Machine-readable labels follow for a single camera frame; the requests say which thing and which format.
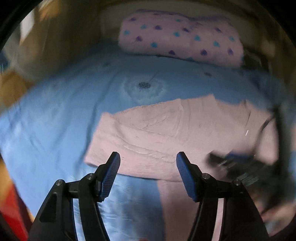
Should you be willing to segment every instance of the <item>metal screw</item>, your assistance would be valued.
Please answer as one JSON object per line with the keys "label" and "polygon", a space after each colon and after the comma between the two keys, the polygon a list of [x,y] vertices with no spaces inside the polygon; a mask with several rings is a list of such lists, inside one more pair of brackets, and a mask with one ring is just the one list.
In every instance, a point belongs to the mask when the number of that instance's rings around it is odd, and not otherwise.
{"label": "metal screw", "polygon": [[202,178],[203,178],[203,179],[210,179],[211,176],[210,176],[209,174],[207,174],[207,173],[203,173],[203,174],[202,174]]}
{"label": "metal screw", "polygon": [[59,186],[59,185],[61,185],[63,182],[64,182],[64,181],[63,181],[62,179],[59,179],[59,180],[56,181],[56,185]]}
{"label": "metal screw", "polygon": [[224,160],[224,161],[221,162],[218,166],[223,166],[225,163],[227,163],[227,160]]}
{"label": "metal screw", "polygon": [[93,178],[94,178],[94,173],[90,173],[90,174],[88,174],[87,179],[91,180],[91,179],[93,179]]}
{"label": "metal screw", "polygon": [[241,181],[238,179],[233,180],[234,185],[239,186],[241,185]]}

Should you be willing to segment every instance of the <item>black object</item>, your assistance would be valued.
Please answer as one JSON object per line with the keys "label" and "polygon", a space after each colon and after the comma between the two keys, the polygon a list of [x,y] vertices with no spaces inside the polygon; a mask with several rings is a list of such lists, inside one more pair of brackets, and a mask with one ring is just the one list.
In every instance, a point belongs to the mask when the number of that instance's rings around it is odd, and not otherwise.
{"label": "black object", "polygon": [[249,156],[229,153],[221,157],[210,153],[209,164],[226,168],[227,177],[231,180],[239,179],[254,196],[260,194],[259,199],[265,204],[263,212],[296,198],[296,183],[289,173],[290,133],[289,121],[286,119],[284,106],[274,109],[276,129],[278,132],[279,151],[278,160],[273,165],[267,165],[255,158],[262,131],[273,118],[268,119],[261,127],[254,152]]}
{"label": "black object", "polygon": [[120,156],[113,152],[106,164],[80,181],[57,180],[37,213],[28,241],[77,241],[73,198],[79,200],[85,240],[109,241],[97,202],[109,195],[119,165]]}
{"label": "black object", "polygon": [[42,0],[9,0],[1,3],[0,50],[17,25],[41,2]]}
{"label": "black object", "polygon": [[[239,180],[227,183],[202,174],[184,152],[177,155],[176,162],[188,195],[200,202],[188,241],[212,240],[218,198],[225,200],[220,241],[268,240],[260,214]],[[85,240],[110,241],[97,202],[109,195],[119,165],[120,156],[113,152],[106,164],[80,181],[57,180],[35,218],[28,241],[77,241],[73,198],[79,200]]]}

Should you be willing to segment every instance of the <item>pink towel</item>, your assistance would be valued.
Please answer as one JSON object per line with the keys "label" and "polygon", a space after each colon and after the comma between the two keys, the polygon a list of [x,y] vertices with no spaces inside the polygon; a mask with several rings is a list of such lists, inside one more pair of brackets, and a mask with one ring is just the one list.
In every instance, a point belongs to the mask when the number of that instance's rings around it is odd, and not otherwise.
{"label": "pink towel", "polygon": [[[98,166],[117,151],[121,156],[119,173],[159,179],[167,240],[186,240],[198,205],[187,196],[176,167],[176,154],[184,151],[202,172],[220,178],[206,164],[207,154],[213,150],[221,154],[250,151],[269,116],[247,101],[229,105],[213,95],[135,107],[114,115],[104,113],[85,162]],[[277,158],[274,122],[264,129],[258,157],[268,163]],[[219,238],[221,220],[222,207],[213,240]]]}

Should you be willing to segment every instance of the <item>wrinkled fabric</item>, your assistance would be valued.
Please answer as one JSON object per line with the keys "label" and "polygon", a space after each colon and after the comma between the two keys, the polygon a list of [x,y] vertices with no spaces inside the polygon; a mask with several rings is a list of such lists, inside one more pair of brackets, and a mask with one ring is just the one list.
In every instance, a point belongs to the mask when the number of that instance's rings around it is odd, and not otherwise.
{"label": "wrinkled fabric", "polygon": [[[85,162],[99,166],[113,150],[121,155],[121,174],[181,181],[176,155],[184,151],[191,163],[212,174],[205,163],[208,153],[251,153],[270,116],[248,102],[232,106],[216,101],[213,95],[135,107],[114,115],[103,113]],[[272,122],[264,129],[256,156],[273,163],[277,151]]]}

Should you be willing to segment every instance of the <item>blue bedsheet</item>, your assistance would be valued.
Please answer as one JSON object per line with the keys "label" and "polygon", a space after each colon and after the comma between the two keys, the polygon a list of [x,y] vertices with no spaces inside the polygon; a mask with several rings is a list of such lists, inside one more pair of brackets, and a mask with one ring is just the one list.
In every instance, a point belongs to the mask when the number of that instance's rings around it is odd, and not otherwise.
{"label": "blue bedsheet", "polygon": [[[283,85],[266,74],[128,55],[116,43],[103,42],[1,115],[1,154],[35,215],[55,180],[79,180],[95,170],[83,163],[83,157],[103,112],[210,93],[231,104],[248,99],[263,109],[288,96]],[[155,180],[118,175],[100,209],[113,241],[164,239]],[[79,225],[77,231],[83,240]]]}

